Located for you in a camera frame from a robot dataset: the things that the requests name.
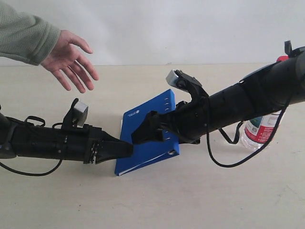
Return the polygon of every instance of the green sleeve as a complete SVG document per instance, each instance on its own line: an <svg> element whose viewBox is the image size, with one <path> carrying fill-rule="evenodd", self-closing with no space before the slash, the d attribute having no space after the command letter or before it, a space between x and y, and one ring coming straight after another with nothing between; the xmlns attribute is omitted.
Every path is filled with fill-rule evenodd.
<svg viewBox="0 0 305 229"><path fill-rule="evenodd" d="M0 0L0 57L39 65L54 48L60 32L42 18L16 12Z"/></svg>

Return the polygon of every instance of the white table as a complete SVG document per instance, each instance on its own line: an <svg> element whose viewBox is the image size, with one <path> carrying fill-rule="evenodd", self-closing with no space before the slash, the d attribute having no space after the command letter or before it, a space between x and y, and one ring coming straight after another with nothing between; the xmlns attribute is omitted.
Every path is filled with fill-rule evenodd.
<svg viewBox="0 0 305 229"><path fill-rule="evenodd" d="M1 67L1 112L24 120L61 122L74 98L89 105L86 123L119 137L122 114L170 88L165 77L182 69L213 94L264 64L97 67L95 90L65 91L40 67ZM173 89L176 101L187 93ZM288 108L270 147L244 165L221 168L209 158L206 138L182 145L181 154L116 177L115 161L100 165L63 162L46 177L0 168L1 229L300 229L305 226L305 104ZM231 137L235 126L225 128ZM249 153L211 134L223 163ZM57 161L1 160L26 172L44 172Z"/></svg>

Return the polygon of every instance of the blue folder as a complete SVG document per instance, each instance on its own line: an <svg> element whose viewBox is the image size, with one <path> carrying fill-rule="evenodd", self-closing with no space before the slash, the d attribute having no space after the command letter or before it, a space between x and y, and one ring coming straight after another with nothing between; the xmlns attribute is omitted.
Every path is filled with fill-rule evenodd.
<svg viewBox="0 0 305 229"><path fill-rule="evenodd" d="M120 139L132 143L132 132L137 129L147 113L154 110L160 114L175 109L175 96L171 89L154 97L124 113L122 119ZM115 174L121 176L139 168L163 161L179 155L179 138L168 131L163 130L164 142L147 142L134 145L131 157L116 160Z"/></svg>

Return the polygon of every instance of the black robotic arm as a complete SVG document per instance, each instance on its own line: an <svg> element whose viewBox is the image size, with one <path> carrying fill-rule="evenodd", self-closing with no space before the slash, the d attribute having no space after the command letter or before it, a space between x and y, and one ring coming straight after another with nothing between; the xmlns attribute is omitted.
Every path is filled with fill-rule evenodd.
<svg viewBox="0 0 305 229"><path fill-rule="evenodd" d="M29 116L25 121L5 117L0 113L0 159L34 157L58 159L58 165L47 173L24 173L0 163L9 171L28 176L44 176L59 167L63 160L99 164L106 160L130 157L133 145L121 141L102 128L85 124L88 106L75 99L63 119L52 127L45 121ZM34 125L29 121L41 122Z"/></svg>
<svg viewBox="0 0 305 229"><path fill-rule="evenodd" d="M170 86L190 93L192 100L181 101L174 111L159 114L151 111L133 132L133 144L163 141L162 130L179 137L181 144L199 144L207 136L212 160L222 167L234 167L262 151L274 137L280 120L290 104L305 101L305 47L292 50L290 41L285 42L289 59L265 66L244 77L238 83L213 95L208 95L202 85L180 70L172 70L166 80ZM244 160L232 164L218 163L211 152L209 133L219 130L231 144L239 140L239 128L244 121L282 111L273 133L266 144ZM239 122L232 141L222 129Z"/></svg>

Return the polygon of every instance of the person's fingers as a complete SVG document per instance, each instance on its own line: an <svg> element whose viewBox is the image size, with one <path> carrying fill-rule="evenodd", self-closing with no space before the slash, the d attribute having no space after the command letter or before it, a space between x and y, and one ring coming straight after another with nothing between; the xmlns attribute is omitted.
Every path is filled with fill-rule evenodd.
<svg viewBox="0 0 305 229"><path fill-rule="evenodd" d="M67 77L72 81L72 83L74 83L74 85L80 91L80 93L85 93L86 92L86 89L84 88L84 86L80 82L77 75L69 67L63 68L62 71L67 75Z"/></svg>
<svg viewBox="0 0 305 229"><path fill-rule="evenodd" d="M67 90L71 90L71 86L69 85L68 81L65 79L63 74L60 72L60 70L52 72L52 74L55 76L55 78L61 83L61 85Z"/></svg>
<svg viewBox="0 0 305 229"><path fill-rule="evenodd" d="M87 72L90 74L92 79L99 80L99 75L97 71L86 57L84 57L83 55L79 55L77 61L87 70Z"/></svg>
<svg viewBox="0 0 305 229"><path fill-rule="evenodd" d="M89 45L83 38L81 38L71 32L70 32L69 41L71 44L75 44L75 45L79 46L85 52L87 52L89 54L93 53L92 49L89 47Z"/></svg>
<svg viewBox="0 0 305 229"><path fill-rule="evenodd" d="M94 85L91 82L90 78L88 77L86 71L75 61L73 64L70 65L71 69L77 74L80 79L84 82L86 87L92 91L94 89Z"/></svg>

